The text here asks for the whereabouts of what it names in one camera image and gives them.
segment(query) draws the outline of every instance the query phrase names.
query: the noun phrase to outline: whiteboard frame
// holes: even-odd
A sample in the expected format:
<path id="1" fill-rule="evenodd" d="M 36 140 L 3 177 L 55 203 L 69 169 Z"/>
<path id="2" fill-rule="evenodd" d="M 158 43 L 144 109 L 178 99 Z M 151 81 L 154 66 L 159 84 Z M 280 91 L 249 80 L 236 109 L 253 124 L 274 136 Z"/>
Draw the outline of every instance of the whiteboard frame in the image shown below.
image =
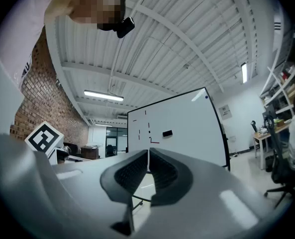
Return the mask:
<path id="1" fill-rule="evenodd" d="M 128 115 L 129 115 L 129 113 L 134 112 L 134 111 L 137 111 L 137 110 L 140 110 L 140 109 L 143 109 L 143 108 L 146 108 L 146 107 L 149 107 L 149 106 L 152 106 L 152 105 L 155 105 L 155 104 L 158 104 L 158 103 L 161 103 L 161 102 L 164 102 L 164 101 L 167 101 L 169 99 L 173 99 L 173 98 L 176 98 L 176 97 L 180 97 L 180 96 L 189 94 L 191 92 L 199 91 L 199 90 L 202 90 L 202 89 L 205 89 L 206 90 L 206 95 L 208 96 L 208 98 L 210 100 L 210 103 L 211 103 L 211 105 L 213 107 L 213 110 L 215 111 L 215 115 L 216 115 L 216 118 L 217 118 L 217 121 L 218 121 L 218 124 L 219 124 L 220 132 L 221 132 L 221 137 L 222 137 L 222 140 L 223 140 L 223 147 L 225 149 L 225 156 L 226 156 L 226 164 L 223 165 L 222 167 L 228 167 L 228 170 L 230 171 L 230 157 L 229 157 L 228 143 L 227 143 L 227 140 L 225 139 L 225 137 L 223 135 L 223 131 L 222 131 L 222 127 L 221 127 L 221 124 L 220 124 L 220 120 L 219 120 L 219 117 L 218 117 L 217 110 L 216 110 L 215 106 L 213 105 L 213 102 L 212 102 L 212 100 L 210 98 L 210 95 L 209 95 L 206 87 L 202 87 L 202 88 L 199 88 L 199 89 L 188 91 L 188 92 L 185 92 L 185 93 L 182 93 L 182 94 L 179 94 L 179 95 L 170 97 L 170 98 L 166 98 L 166 99 L 160 100 L 158 102 L 155 102 L 155 103 L 152 103 L 152 104 L 149 104 L 149 105 L 146 105 L 146 106 L 143 106 L 143 107 L 140 107 L 140 108 L 137 108 L 137 109 L 134 109 L 134 110 L 129 111 L 127 113 L 127 134 L 128 134 L 128 131 L 129 131 L 129 123 L 128 123 L 128 117 L 129 117 Z M 129 149 L 129 146 L 128 146 L 128 137 L 127 137 L 127 149 L 128 149 L 129 152 L 131 151 Z"/>

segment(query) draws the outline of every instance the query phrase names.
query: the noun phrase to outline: ceiling beam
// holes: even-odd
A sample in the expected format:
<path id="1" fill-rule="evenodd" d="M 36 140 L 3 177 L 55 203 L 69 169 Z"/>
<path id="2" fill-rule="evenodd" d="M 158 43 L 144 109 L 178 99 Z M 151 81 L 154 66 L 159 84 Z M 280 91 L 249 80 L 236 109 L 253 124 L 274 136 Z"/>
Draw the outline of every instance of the ceiling beam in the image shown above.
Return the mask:
<path id="1" fill-rule="evenodd" d="M 90 66 L 90 65 L 84 65 L 84 64 L 77 64 L 77 63 L 70 63 L 70 62 L 62 62 L 62 69 L 66 71 L 75 71 L 75 70 L 81 70 L 83 72 L 87 73 L 100 73 L 100 74 L 105 74 L 105 75 L 110 75 L 111 70 L 107 68 L 102 68 L 98 66 Z M 146 88 L 150 88 L 153 90 L 156 90 L 158 92 L 166 93 L 169 96 L 175 96 L 177 93 L 165 89 L 159 85 L 156 85 L 154 83 L 150 83 L 141 79 L 138 79 L 136 77 L 127 75 L 127 74 L 122 74 L 120 72 L 115 71 L 113 78 L 123 81 L 123 82 L 130 82 L 130 83 L 135 83 L 138 85 L 141 85 Z"/>
<path id="2" fill-rule="evenodd" d="M 58 76 L 58 79 L 62 85 L 62 88 L 64 89 L 65 93 L 67 94 L 70 102 L 74 106 L 74 108 L 77 110 L 77 112 L 80 114 L 81 118 L 86 122 L 88 126 L 90 126 L 90 123 L 85 118 L 81 108 L 79 107 L 78 103 L 76 102 L 74 95 L 71 92 L 69 83 L 65 77 L 64 71 L 61 67 L 61 60 L 59 57 L 59 49 L 58 49 L 58 42 L 57 42 L 57 35 L 56 35 L 56 20 L 54 20 L 52 23 L 46 24 L 46 35 L 47 35 L 47 43 L 49 47 L 49 53 L 51 56 L 53 67 L 56 71 L 56 74 Z"/>
<path id="3" fill-rule="evenodd" d="M 172 24 L 168 19 L 162 17 L 157 12 L 155 12 L 145 6 L 142 6 L 140 4 L 136 4 L 130 0 L 126 0 L 126 6 L 131 9 L 136 8 L 137 11 L 139 11 L 140 13 L 145 14 L 145 15 L 153 18 L 154 20 L 158 21 L 159 23 L 163 24 L 171 32 L 176 34 L 182 41 L 184 41 L 197 54 L 197 56 L 202 60 L 202 62 L 205 64 L 207 69 L 210 71 L 210 73 L 213 75 L 213 77 L 217 81 L 221 91 L 224 92 L 224 89 L 223 89 L 222 85 L 220 84 L 219 78 L 216 75 L 215 71 L 213 70 L 211 64 L 205 58 L 205 56 L 201 52 L 201 50 L 194 44 L 194 42 L 185 33 L 183 33 L 177 26 Z"/>
<path id="4" fill-rule="evenodd" d="M 248 71 L 250 71 L 250 79 L 252 78 L 253 75 L 253 70 L 254 70 L 254 66 L 253 66 L 253 42 L 252 42 L 252 31 L 250 31 L 250 17 L 248 12 L 246 11 L 246 0 L 234 0 L 237 8 L 239 10 L 240 13 L 240 17 L 241 17 L 241 21 L 242 21 L 242 25 L 244 27 L 244 31 L 246 34 L 246 41 L 247 41 L 247 47 L 248 47 Z"/>
<path id="5" fill-rule="evenodd" d="M 90 100 L 90 99 L 85 99 L 85 98 L 75 98 L 75 100 L 79 104 L 88 104 L 88 105 L 106 107 L 106 103 L 102 102 L 102 101 Z M 107 107 L 125 110 L 125 111 L 131 111 L 131 110 L 134 110 L 137 108 L 137 107 L 131 107 L 131 106 L 118 105 L 118 104 L 114 104 L 114 103 L 110 103 L 110 102 L 107 103 Z"/>

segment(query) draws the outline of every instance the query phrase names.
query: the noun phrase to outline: box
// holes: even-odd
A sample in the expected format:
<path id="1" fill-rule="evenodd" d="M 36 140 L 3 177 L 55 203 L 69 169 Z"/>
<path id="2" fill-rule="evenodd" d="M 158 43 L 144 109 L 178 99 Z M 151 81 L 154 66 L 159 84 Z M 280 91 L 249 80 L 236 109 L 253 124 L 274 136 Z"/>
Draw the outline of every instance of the box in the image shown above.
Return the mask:
<path id="1" fill-rule="evenodd" d="M 295 84 L 293 83 L 287 90 L 287 94 L 289 95 L 292 91 L 295 90 Z"/>
<path id="2" fill-rule="evenodd" d="M 285 121 L 283 119 L 277 123 L 277 127 L 281 127 L 284 125 L 285 125 Z"/>
<path id="3" fill-rule="evenodd" d="M 40 124 L 25 140 L 32 150 L 44 152 L 48 157 L 54 147 L 63 147 L 64 135 L 48 122 Z"/>
<path id="4" fill-rule="evenodd" d="M 295 89 L 290 94 L 288 94 L 288 98 L 290 103 L 293 104 L 293 100 L 295 98 Z"/>

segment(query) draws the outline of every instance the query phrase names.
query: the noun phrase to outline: whiteboard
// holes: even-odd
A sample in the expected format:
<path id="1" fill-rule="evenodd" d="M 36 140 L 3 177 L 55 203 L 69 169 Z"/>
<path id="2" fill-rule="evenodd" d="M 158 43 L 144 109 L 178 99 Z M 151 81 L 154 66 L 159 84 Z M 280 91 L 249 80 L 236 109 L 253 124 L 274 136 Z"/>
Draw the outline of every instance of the whiteboard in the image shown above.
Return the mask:
<path id="1" fill-rule="evenodd" d="M 181 94 L 127 114 L 128 150 L 150 147 L 228 166 L 222 129 L 206 88 Z M 163 132 L 172 131 L 163 137 Z"/>

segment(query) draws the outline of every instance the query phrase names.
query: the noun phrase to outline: white ceiling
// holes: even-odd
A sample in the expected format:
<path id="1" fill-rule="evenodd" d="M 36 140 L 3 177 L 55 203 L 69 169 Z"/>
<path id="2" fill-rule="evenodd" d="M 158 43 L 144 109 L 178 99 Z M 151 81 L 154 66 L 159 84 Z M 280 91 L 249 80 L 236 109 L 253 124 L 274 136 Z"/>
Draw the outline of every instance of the white ceiling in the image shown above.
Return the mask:
<path id="1" fill-rule="evenodd" d="M 87 123 L 126 127 L 117 115 L 201 87 L 222 92 L 242 81 L 242 63 L 249 79 L 259 71 L 261 26 L 249 0 L 126 0 L 126 6 L 136 27 L 124 39 L 66 16 L 46 26 L 58 78 Z M 124 101 L 89 98 L 84 90 Z"/>

